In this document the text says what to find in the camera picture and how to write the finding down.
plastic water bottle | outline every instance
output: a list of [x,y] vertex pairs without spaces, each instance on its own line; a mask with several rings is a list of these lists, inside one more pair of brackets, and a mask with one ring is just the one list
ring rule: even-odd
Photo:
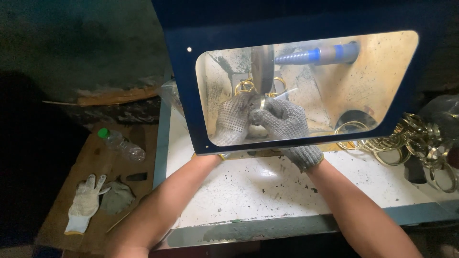
[[145,159],[145,151],[130,142],[120,132],[102,128],[97,135],[104,140],[109,149],[120,152],[125,159],[132,162],[142,162]]

gray cloth rag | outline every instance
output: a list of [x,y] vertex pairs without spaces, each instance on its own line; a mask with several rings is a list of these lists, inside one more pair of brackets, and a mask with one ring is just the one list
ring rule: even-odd
[[101,204],[101,209],[106,210],[108,215],[120,213],[135,200],[129,186],[121,183],[119,178],[108,183],[108,186],[111,186],[112,189],[104,195]]

green bottle cap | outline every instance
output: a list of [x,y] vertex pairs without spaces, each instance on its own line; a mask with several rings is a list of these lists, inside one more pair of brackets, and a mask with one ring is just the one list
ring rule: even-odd
[[101,138],[106,138],[110,135],[110,131],[107,128],[101,128],[98,132],[97,135]]

gloved hand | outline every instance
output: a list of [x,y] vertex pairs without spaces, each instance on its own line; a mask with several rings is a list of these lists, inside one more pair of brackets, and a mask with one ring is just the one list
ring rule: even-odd
[[[271,139],[285,140],[309,136],[308,123],[304,109],[285,100],[267,98],[264,109],[254,109],[249,114],[254,125],[263,126]],[[317,146],[299,146],[280,149],[299,169],[305,172],[324,159]]]
[[102,175],[94,188],[95,175],[91,174],[86,182],[78,184],[73,204],[68,211],[69,220],[64,232],[65,235],[82,235],[86,231],[89,220],[99,209],[99,195],[110,190],[110,187],[107,187],[101,191],[105,179],[107,176]]
[[255,95],[254,91],[241,92],[219,105],[212,143],[218,146],[229,146],[244,141],[250,126],[248,120],[250,101]]

forearm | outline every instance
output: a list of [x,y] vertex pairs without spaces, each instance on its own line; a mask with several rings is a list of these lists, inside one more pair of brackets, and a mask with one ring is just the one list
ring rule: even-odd
[[195,157],[170,175],[118,225],[107,257],[146,257],[220,162],[218,155]]
[[307,171],[347,242],[364,258],[422,257],[406,233],[328,161]]

